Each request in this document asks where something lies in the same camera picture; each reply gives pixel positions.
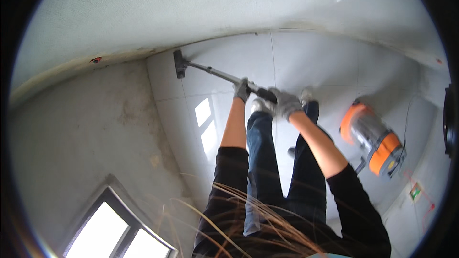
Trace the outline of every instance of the blue jeans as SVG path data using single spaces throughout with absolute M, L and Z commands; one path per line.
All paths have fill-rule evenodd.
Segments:
M 303 110 L 313 123 L 317 123 L 317 101 L 309 102 L 303 107 Z M 272 122 L 273 118 L 269 113 L 254 112 L 247 124 L 249 174 L 247 178 L 248 202 L 244 223 L 245 236 L 259 231 L 260 222 L 265 221 L 250 204 L 252 197 L 263 204 L 292 211 L 309 221 L 325 223 L 326 220 L 325 178 L 301 135 L 296 140 L 290 189 L 286 198 L 282 195 L 272 136 Z M 292 215 L 278 208 L 271 209 L 283 217 Z

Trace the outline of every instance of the vacuum cleaner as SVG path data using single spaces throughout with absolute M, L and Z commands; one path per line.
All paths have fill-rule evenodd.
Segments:
M 177 79 L 185 78 L 185 70 L 186 70 L 187 67 L 194 67 L 194 68 L 197 68 L 197 69 L 202 70 L 204 72 L 207 72 L 207 73 L 209 73 L 211 75 L 214 75 L 216 77 L 225 79 L 228 82 L 231 82 L 233 84 L 238 84 L 241 81 L 240 78 L 237 78 L 237 77 L 234 77 L 234 76 L 232 76 L 230 74 L 227 74 L 225 72 L 216 70 L 216 69 L 214 69 L 212 67 L 199 65 L 199 64 L 193 63 L 191 61 L 185 60 L 183 58 L 182 52 L 180 50 L 174 51 L 174 62 L 175 62 L 175 71 L 177 72 Z M 272 102 L 274 104 L 277 104 L 277 98 L 272 92 L 268 91 L 267 89 L 264 89 L 264 88 L 261 88 L 261 87 L 257 86 L 253 82 L 249 82 L 247 85 L 248 85 L 250 91 L 252 93 L 254 93 L 255 95 L 259 96 L 260 98 L 262 98 L 262 99 L 264 99 L 266 101 L 270 101 L 270 102 Z
M 357 173 L 368 166 L 375 175 L 389 180 L 405 161 L 405 145 L 402 146 L 397 135 L 359 100 L 355 100 L 344 115 L 339 131 L 346 142 L 357 144 L 362 151 Z

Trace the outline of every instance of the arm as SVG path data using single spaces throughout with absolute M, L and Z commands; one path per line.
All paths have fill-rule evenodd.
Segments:
M 335 196 L 341 219 L 341 233 L 358 253 L 368 257 L 388 257 L 391 245 L 381 216 L 370 203 L 354 169 L 334 143 L 302 111 L 298 98 L 279 90 L 272 91 L 278 100 L 277 108 L 301 133 L 327 178 Z
M 229 186 L 235 193 L 247 193 L 249 164 L 246 151 L 245 102 L 249 94 L 247 80 L 243 79 L 239 85 L 235 86 L 235 96 L 217 153 L 215 167 L 214 183 Z M 231 239 L 242 236 L 246 217 L 245 203 L 234 198 L 234 195 L 212 187 L 203 214 Z M 219 251 L 215 243 L 219 245 L 228 243 L 221 233 L 202 217 L 199 220 L 198 230 L 194 254 L 213 257 Z
M 220 147 L 234 146 L 246 149 L 246 123 L 244 115 L 245 102 L 239 97 L 234 98 Z
M 335 197 L 343 239 L 352 242 L 355 253 L 363 253 L 365 257 L 390 257 L 391 243 L 381 216 L 351 165 L 327 182 Z
M 325 178 L 328 179 L 346 168 L 346 158 L 303 111 L 293 112 L 289 121 L 307 142 Z

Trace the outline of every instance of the black sleeve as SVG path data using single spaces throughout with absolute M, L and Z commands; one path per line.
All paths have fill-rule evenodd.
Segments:
M 390 257 L 391 244 L 381 216 L 371 205 L 351 165 L 327 180 L 335 196 L 343 240 L 356 243 L 359 252 L 371 257 Z
M 249 155 L 243 148 L 221 147 L 217 153 L 214 183 L 231 187 L 234 192 L 239 193 L 245 199 L 249 170 L 248 158 Z M 203 214 L 229 237 L 242 236 L 246 217 L 245 202 L 236 199 L 234 195 L 212 187 L 209 202 Z M 215 242 L 222 245 L 225 238 L 203 217 L 199 219 L 198 230 L 193 255 L 203 254 L 213 257 L 219 249 Z M 201 232 L 214 239 L 215 242 L 206 238 Z

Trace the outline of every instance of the orange vacuum cleaner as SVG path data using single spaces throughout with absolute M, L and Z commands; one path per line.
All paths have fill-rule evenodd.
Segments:
M 366 165 L 383 179 L 391 179 L 406 158 L 405 147 L 397 135 L 388 128 L 373 110 L 355 100 L 341 122 L 342 138 L 357 144 L 362 151 L 359 173 Z

